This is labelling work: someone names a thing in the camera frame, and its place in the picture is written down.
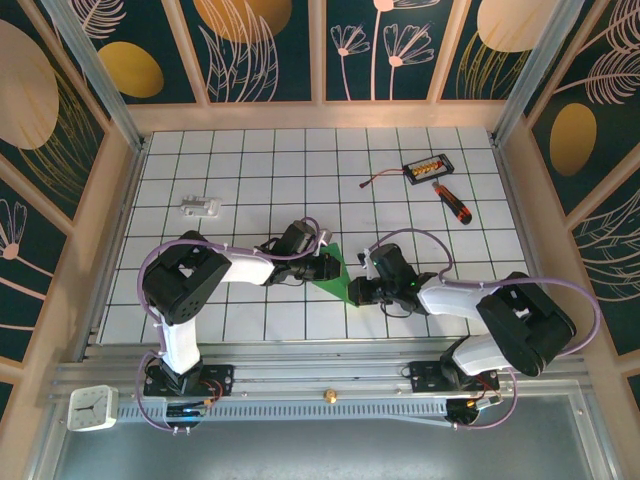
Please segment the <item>green paper sheet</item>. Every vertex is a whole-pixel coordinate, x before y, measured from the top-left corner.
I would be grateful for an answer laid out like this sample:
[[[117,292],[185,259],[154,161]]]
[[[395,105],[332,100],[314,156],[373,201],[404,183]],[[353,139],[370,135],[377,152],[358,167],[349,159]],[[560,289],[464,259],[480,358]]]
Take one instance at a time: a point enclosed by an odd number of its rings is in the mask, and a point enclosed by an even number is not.
[[[327,246],[323,246],[321,248],[321,252],[328,253],[332,258],[335,258],[340,262],[341,273],[335,279],[313,281],[312,284],[348,305],[355,306],[355,303],[348,295],[348,286],[352,279],[349,275],[348,265],[342,255],[339,245],[337,243],[331,243]]]

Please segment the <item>white square clock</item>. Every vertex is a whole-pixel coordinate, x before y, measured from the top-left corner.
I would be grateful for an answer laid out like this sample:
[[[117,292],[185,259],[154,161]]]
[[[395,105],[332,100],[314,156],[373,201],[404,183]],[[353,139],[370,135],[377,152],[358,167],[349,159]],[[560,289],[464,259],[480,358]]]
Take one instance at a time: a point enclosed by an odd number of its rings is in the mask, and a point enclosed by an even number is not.
[[[66,426],[72,432],[109,429],[118,417],[119,391],[109,385],[74,390],[69,397]]]

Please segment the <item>orange black utility knife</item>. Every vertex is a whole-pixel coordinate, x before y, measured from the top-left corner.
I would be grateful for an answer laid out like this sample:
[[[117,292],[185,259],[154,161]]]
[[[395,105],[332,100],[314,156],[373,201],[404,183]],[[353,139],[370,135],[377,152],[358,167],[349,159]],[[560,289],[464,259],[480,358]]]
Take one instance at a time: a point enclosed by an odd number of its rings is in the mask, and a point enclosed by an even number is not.
[[[434,182],[432,186],[441,201],[452,211],[457,220],[463,225],[469,225],[472,221],[472,214],[468,207],[439,182]]]

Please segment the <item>black tray with gold connectors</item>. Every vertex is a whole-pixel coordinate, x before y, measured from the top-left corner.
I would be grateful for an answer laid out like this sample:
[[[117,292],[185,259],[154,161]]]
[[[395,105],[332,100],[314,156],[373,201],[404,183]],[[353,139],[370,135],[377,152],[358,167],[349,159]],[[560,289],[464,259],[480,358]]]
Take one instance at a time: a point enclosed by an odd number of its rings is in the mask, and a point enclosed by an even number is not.
[[[417,185],[452,174],[455,167],[445,154],[438,154],[406,164],[402,171],[411,185]]]

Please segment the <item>grey metal panel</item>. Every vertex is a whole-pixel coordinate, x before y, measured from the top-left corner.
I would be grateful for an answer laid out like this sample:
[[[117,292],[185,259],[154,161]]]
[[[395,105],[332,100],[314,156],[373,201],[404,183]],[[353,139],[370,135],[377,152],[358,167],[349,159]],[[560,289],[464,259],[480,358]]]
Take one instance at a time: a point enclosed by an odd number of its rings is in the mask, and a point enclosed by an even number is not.
[[[171,435],[131,406],[114,427],[73,433],[49,415],[28,480],[620,480],[585,395],[522,395],[491,429],[398,419],[206,422]]]

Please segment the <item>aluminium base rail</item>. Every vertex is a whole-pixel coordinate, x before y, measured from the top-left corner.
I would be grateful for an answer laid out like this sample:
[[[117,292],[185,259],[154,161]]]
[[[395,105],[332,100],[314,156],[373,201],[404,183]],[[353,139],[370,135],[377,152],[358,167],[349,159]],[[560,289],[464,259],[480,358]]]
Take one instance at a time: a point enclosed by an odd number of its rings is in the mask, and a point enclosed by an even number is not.
[[[201,346],[207,364],[234,366],[234,400],[319,400],[328,389],[340,399],[411,394],[407,366],[436,360],[450,338],[231,342]],[[50,401],[66,401],[75,389],[107,384],[134,394],[145,345],[90,345],[80,362],[54,369]]]

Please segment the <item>white plastic bracket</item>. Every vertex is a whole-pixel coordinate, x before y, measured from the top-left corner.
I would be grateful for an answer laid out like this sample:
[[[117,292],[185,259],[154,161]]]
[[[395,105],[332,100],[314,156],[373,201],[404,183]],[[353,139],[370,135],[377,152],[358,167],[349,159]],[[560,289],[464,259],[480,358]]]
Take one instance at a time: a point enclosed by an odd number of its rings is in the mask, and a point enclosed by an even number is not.
[[[217,218],[220,214],[222,199],[218,197],[185,196],[180,211],[189,218]]]

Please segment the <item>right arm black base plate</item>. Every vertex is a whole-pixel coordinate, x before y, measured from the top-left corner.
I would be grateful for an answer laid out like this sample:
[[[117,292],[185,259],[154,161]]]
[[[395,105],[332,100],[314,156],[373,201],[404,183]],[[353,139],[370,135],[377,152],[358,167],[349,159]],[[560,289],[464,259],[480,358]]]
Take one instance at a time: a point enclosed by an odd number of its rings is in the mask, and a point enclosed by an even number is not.
[[[454,365],[439,361],[414,361],[408,364],[409,380],[414,393],[470,393],[499,391],[495,371],[469,376]]]

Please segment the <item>aluminium side rail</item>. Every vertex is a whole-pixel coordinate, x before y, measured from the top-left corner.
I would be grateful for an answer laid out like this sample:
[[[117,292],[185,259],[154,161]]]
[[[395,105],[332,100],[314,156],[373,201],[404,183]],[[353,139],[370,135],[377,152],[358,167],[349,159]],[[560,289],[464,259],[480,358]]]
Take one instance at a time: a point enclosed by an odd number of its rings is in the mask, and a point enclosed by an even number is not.
[[[93,288],[88,297],[88,304],[82,317],[78,338],[72,360],[82,362],[87,346],[93,342],[95,331],[100,329],[107,308],[116,264],[124,242],[126,227],[136,186],[140,179],[149,148],[149,137],[141,138],[141,145],[125,158],[121,179],[114,187],[113,202],[110,207],[103,239],[100,240],[95,257]]]
[[[557,199],[540,166],[515,166],[501,147],[493,147],[497,167],[530,276],[565,279],[566,234],[562,232]]]

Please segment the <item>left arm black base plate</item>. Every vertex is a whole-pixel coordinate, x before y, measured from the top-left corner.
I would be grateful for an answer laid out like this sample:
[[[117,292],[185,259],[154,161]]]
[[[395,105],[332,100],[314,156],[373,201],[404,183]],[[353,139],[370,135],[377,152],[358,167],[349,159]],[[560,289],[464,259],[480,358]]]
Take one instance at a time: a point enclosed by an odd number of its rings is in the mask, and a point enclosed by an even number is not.
[[[223,397],[230,396],[234,383],[232,365],[196,365],[176,374],[164,363],[145,371],[143,395],[146,397]]]

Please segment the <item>aluminium frame post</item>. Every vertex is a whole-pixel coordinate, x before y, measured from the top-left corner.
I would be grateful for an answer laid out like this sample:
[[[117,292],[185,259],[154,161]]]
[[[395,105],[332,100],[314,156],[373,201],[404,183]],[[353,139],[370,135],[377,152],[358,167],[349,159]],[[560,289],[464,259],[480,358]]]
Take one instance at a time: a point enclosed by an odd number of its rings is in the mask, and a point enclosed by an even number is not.
[[[40,1],[127,143],[140,152],[143,136],[93,43],[108,40],[124,20],[124,0]]]
[[[576,24],[588,0],[558,0],[544,24],[491,133],[492,146],[502,147],[521,119],[545,75],[558,57],[566,38]]]

